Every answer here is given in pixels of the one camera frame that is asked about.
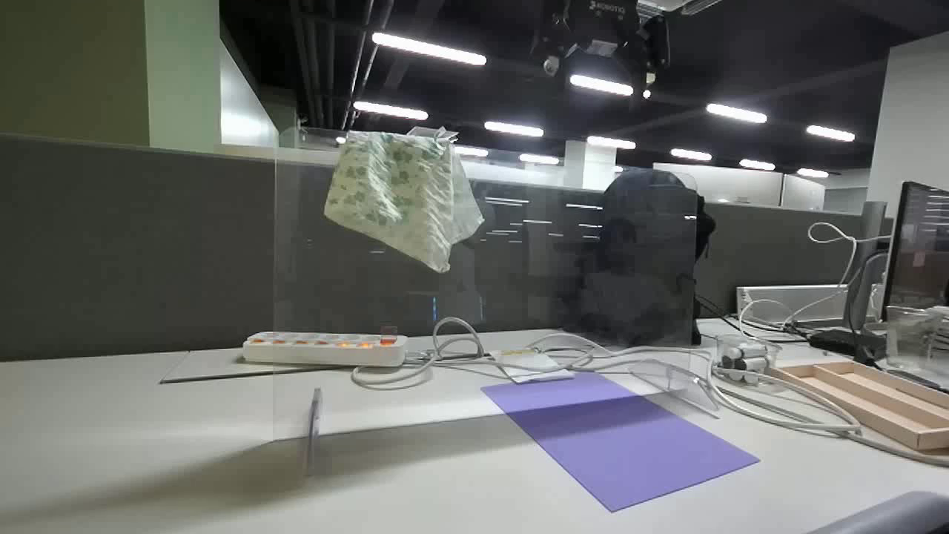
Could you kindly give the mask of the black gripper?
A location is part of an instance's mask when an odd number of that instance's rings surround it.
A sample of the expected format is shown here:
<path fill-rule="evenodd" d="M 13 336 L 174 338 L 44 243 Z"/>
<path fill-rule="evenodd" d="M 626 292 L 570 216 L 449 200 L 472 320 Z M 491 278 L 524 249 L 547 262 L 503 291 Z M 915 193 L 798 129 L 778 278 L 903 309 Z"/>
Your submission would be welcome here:
<path fill-rule="evenodd" d="M 576 52 L 635 58 L 635 80 L 644 99 L 671 64 L 667 17 L 638 17 L 638 0 L 565 0 L 562 21 L 542 21 L 533 31 L 531 57 L 555 77 Z"/>

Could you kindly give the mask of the white cloth with green print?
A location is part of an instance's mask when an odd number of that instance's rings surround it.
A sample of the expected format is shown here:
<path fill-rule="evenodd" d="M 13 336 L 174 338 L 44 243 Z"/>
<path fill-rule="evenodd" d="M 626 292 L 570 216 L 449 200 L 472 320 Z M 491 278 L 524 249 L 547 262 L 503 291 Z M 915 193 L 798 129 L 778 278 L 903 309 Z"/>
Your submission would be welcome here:
<path fill-rule="evenodd" d="M 323 215 L 438 274 L 484 223 L 450 139 L 384 132 L 347 135 Z"/>

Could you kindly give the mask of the clear glass panel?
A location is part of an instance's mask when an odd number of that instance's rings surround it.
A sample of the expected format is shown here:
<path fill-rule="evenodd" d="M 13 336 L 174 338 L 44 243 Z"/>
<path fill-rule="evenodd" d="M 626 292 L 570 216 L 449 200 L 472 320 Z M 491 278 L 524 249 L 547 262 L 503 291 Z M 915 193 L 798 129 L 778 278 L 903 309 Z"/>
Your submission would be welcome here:
<path fill-rule="evenodd" d="M 438 274 L 413 258 L 343 228 L 323 215 L 347 135 L 301 128 L 274 150 L 274 320 L 294 332 L 326 327 L 336 334 L 428 334 L 564 328 L 617 342 L 598 310 L 590 277 L 598 270 L 602 230 L 598 190 L 545 185 L 512 156 L 475 156 L 447 131 L 413 136 L 454 143 L 484 217 L 477 233 L 453 247 L 451 269 Z M 413 386 L 431 351 L 400 367 L 362 367 L 370 389 Z M 348 378 L 353 367 L 295 365 L 310 378 Z"/>

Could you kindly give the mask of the black office chair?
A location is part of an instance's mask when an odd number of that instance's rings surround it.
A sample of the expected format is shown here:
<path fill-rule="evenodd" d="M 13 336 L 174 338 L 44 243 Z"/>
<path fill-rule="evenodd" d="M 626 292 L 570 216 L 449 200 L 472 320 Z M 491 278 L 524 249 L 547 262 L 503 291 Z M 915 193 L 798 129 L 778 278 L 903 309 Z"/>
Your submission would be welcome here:
<path fill-rule="evenodd" d="M 630 168 L 607 186 L 597 246 L 598 310 L 627 346 L 701 342 L 695 265 L 715 233 L 704 197 L 674 173 Z"/>

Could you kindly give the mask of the white flat box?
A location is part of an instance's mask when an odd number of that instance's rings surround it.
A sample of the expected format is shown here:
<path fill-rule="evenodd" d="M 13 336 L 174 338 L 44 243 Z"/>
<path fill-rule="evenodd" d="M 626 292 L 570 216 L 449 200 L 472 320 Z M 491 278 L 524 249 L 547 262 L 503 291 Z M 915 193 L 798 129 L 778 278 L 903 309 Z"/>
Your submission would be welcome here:
<path fill-rule="evenodd" d="M 847 288 L 836 284 L 796 286 L 739 286 L 735 308 L 745 319 L 778 325 L 792 312 L 793 321 L 804 326 L 843 326 Z"/>

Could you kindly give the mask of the small white card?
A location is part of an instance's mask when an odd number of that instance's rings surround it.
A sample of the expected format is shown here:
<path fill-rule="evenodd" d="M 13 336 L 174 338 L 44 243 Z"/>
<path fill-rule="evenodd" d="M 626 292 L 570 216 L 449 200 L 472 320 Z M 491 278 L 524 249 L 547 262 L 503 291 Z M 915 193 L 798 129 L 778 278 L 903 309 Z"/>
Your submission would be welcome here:
<path fill-rule="evenodd" d="M 515 384 L 570 380 L 574 373 L 536 349 L 492 351 L 489 358 Z"/>

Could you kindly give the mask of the clear cup with batteries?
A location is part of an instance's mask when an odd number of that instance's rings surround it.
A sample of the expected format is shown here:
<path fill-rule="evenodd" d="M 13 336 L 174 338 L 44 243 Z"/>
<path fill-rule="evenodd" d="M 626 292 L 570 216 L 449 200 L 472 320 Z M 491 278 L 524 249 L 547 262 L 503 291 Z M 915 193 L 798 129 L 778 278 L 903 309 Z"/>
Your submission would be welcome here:
<path fill-rule="evenodd" d="M 712 369 L 720 378 L 736 384 L 758 386 L 773 368 L 781 351 L 779 345 L 763 339 L 727 334 L 715 339 L 716 356 Z"/>

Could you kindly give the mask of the black monitor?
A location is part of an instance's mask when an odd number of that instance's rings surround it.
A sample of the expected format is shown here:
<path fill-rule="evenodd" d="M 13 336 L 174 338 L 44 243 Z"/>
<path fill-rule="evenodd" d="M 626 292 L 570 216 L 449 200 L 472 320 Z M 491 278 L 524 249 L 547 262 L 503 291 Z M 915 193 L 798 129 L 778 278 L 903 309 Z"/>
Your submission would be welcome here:
<path fill-rule="evenodd" d="M 949 191 L 904 182 L 889 232 L 875 214 L 869 223 L 868 236 L 852 241 L 844 325 L 812 334 L 810 345 L 949 393 L 946 376 L 888 367 L 885 325 L 888 306 L 949 306 Z"/>

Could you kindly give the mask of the purple paper sheet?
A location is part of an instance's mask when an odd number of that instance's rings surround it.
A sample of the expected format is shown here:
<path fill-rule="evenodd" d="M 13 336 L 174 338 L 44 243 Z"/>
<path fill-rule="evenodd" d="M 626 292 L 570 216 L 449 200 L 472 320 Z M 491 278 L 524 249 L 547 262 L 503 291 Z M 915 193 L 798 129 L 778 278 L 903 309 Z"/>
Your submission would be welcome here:
<path fill-rule="evenodd" d="M 610 512 L 757 463 L 753 454 L 602 375 L 483 392 Z"/>

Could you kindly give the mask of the white power strip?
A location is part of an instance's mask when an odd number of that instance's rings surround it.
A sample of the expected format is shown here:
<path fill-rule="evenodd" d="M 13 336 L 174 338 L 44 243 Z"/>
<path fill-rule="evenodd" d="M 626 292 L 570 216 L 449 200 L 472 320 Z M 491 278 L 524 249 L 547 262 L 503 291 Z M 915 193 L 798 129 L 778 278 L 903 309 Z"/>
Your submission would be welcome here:
<path fill-rule="evenodd" d="M 400 367 L 408 338 L 395 334 L 258 332 L 242 345 L 248 363 L 279 365 Z"/>

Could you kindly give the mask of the clear glass container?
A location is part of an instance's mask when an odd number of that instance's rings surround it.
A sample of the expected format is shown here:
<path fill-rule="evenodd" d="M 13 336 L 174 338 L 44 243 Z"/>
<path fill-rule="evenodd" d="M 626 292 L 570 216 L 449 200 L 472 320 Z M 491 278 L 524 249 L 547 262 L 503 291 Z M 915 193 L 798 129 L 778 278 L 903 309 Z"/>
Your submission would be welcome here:
<path fill-rule="evenodd" d="M 888 306 L 887 365 L 949 378 L 949 306 Z"/>

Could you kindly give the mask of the wooden tray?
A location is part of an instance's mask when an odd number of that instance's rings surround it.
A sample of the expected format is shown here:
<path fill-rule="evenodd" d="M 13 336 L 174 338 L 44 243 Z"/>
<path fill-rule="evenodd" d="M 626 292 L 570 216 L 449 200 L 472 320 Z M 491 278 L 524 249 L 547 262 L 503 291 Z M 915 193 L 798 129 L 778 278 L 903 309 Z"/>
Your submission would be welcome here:
<path fill-rule="evenodd" d="M 949 452 L 949 393 L 854 362 L 770 369 L 915 452 Z"/>

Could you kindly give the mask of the grey desk partition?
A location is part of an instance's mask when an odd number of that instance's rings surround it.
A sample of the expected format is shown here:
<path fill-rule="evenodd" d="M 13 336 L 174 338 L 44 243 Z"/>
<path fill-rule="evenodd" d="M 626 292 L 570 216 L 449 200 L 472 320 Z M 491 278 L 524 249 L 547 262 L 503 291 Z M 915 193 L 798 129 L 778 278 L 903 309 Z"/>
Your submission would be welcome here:
<path fill-rule="evenodd" d="M 834 284 L 853 214 L 718 203 L 695 265 L 725 314 L 739 286 Z M 274 157 L 0 135 L 0 360 L 237 347 L 274 320 Z"/>

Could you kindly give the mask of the grey chair back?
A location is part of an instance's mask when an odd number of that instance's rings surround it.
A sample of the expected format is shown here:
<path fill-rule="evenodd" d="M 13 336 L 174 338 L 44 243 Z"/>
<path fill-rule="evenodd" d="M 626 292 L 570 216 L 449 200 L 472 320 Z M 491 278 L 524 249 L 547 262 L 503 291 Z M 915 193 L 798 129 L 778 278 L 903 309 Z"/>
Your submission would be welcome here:
<path fill-rule="evenodd" d="M 949 496 L 908 492 L 808 534 L 949 534 Z"/>

